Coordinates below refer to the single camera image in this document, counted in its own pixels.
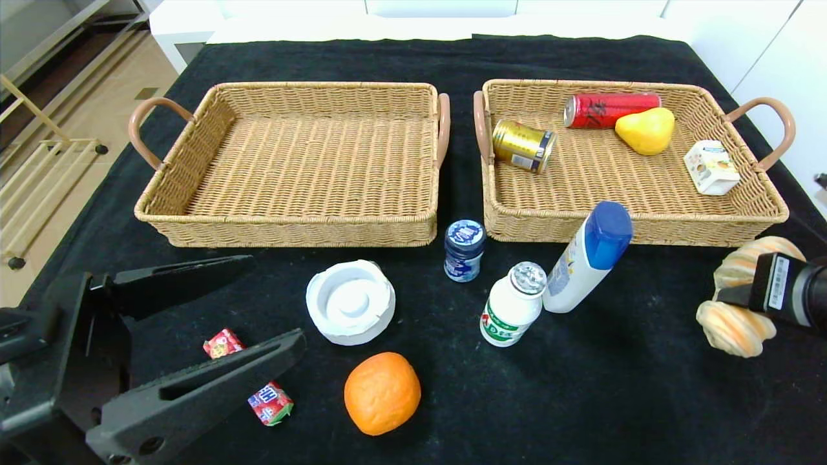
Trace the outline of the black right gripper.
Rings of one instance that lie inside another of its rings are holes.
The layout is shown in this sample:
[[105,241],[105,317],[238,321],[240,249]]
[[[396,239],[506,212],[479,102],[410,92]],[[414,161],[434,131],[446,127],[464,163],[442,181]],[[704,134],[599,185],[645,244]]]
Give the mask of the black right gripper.
[[825,259],[807,262],[783,253],[763,254],[753,283],[718,289],[716,301],[799,327],[826,327]]

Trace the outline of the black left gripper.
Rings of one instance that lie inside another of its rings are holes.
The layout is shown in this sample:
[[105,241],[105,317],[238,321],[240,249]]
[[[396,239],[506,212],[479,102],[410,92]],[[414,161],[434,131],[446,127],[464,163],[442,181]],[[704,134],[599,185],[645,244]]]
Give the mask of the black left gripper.
[[30,308],[4,309],[2,463],[165,464],[224,421],[289,370],[289,333],[127,391],[132,338],[121,315],[144,320],[255,265],[234,255],[85,272],[59,278]]

